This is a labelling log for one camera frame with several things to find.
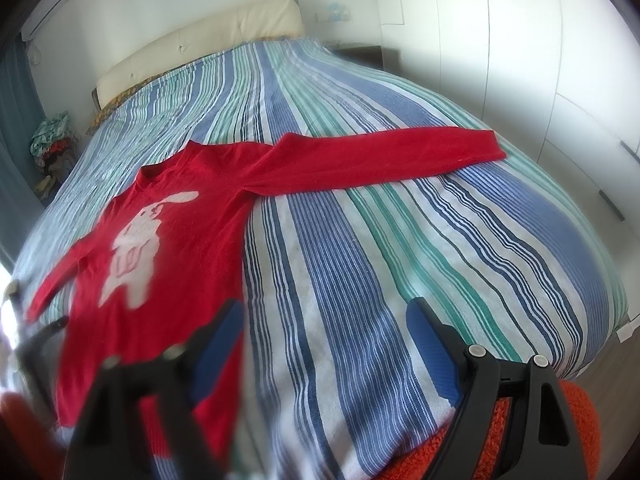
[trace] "headboard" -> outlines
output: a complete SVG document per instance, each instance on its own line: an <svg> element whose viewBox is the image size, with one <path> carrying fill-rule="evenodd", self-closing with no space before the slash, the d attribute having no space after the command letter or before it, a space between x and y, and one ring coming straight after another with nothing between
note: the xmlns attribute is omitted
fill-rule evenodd
<svg viewBox="0 0 640 480"><path fill-rule="evenodd" d="M304 35L296 0L264 0L217 12L158 38L119 62L98 80L94 101L103 108L150 77L247 41Z"/></svg>

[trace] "blue curtain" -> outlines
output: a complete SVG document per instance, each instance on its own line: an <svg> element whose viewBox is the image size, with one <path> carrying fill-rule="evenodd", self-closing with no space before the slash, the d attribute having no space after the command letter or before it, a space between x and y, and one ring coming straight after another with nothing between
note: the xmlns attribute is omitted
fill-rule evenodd
<svg viewBox="0 0 640 480"><path fill-rule="evenodd" d="M42 175L29 143L44 119L20 40L0 61L0 264L9 272L43 211L31 188Z"/></svg>

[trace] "white animal graphic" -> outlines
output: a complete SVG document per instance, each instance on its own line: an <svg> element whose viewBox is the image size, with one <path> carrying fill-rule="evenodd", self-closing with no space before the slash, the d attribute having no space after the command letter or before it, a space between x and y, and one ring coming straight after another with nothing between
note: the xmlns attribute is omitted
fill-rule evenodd
<svg viewBox="0 0 640 480"><path fill-rule="evenodd" d="M154 257L160 248L156 231L162 220L158 215L164 204L190 202L197 196L197 191L185 191L150 204L142 208L116 236L111 247L116 252L98 306L103 306L111 293L121 285L127 287L127 304L131 310L145 303L149 281L154 274Z"/></svg>

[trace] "floor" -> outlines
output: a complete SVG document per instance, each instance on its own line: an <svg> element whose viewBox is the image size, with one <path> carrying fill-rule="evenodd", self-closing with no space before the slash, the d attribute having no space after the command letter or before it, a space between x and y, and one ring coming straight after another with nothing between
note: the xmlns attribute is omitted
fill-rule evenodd
<svg viewBox="0 0 640 480"><path fill-rule="evenodd" d="M576 379L600 415L602 458L597 480L606 480L640 431L640 330L621 343L613 336Z"/></svg>

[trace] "silver bolt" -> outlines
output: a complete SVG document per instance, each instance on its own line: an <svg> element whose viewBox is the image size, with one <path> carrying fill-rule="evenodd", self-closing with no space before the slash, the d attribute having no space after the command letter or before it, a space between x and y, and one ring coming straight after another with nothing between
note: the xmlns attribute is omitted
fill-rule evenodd
<svg viewBox="0 0 640 480"><path fill-rule="evenodd" d="M484 357L486 355L486 349L482 345L471 345L469 347L469 353L473 357Z"/></svg>
<svg viewBox="0 0 640 480"><path fill-rule="evenodd" d="M120 358L117 355L112 355L111 357L107 357L102 363L102 368L105 370L110 370L111 368L115 368L120 363Z"/></svg>
<svg viewBox="0 0 640 480"><path fill-rule="evenodd" d="M164 352L162 352L162 357L164 357L167 361L173 361L174 359L177 359L182 354L184 354L185 350L186 348L184 347L184 345L172 345L169 346L169 348L167 348Z"/></svg>
<svg viewBox="0 0 640 480"><path fill-rule="evenodd" d="M533 363L540 368L549 366L549 360L543 355L537 354L533 356Z"/></svg>

